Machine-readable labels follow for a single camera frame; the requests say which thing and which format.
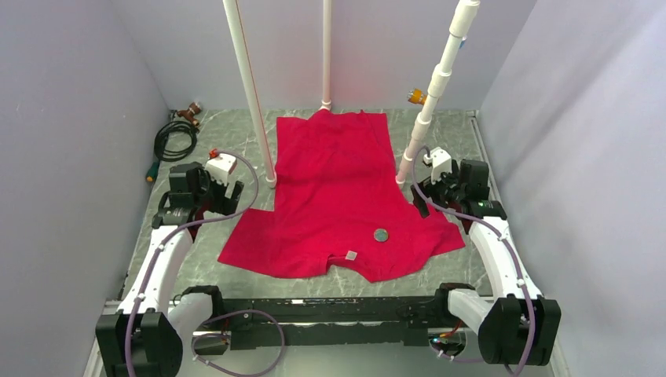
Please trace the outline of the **red t-shirt garment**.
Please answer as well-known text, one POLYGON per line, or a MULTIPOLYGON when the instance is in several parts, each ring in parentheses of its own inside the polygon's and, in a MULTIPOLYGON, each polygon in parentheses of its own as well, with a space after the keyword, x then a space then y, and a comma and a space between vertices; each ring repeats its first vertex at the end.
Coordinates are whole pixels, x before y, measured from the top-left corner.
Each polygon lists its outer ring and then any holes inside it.
POLYGON ((456 224, 437 212, 421 218, 397 186, 385 114, 279 117, 276 137, 274 208, 240 217, 220 263, 290 279, 338 266, 374 283, 464 247, 456 224), (374 240, 376 229, 389 233, 385 243, 374 240))

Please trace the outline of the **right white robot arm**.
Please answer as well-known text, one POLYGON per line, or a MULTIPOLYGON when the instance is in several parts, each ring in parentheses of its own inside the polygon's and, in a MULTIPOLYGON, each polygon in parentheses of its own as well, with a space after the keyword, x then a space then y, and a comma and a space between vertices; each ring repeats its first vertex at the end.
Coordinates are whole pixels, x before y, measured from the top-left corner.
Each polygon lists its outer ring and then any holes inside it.
POLYGON ((549 364, 562 311, 543 296, 515 250, 501 202, 490 197, 489 165, 455 161, 436 148, 423 157, 428 178, 412 186, 413 203, 426 218, 441 210, 458 218, 477 248, 489 278, 493 299, 482 298, 469 284, 446 283, 433 304, 443 326, 461 320, 478 339, 481 358, 517 375, 526 366, 549 364))

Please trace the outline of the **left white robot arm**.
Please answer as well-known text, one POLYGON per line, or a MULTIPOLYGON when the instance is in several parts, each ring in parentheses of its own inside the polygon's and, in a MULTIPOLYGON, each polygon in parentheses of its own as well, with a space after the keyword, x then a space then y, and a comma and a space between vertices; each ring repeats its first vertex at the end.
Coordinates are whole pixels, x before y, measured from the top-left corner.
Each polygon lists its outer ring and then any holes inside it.
POLYGON ((176 376, 197 326, 214 330, 224 323, 221 292, 213 286, 186 289, 185 305, 174 314, 169 305, 185 256, 205 222, 204 212, 221 219, 241 213, 243 182, 230 178, 236 164, 236 158, 223 155, 205 164, 170 168, 137 278, 118 309, 101 315, 96 324, 106 375, 176 376))

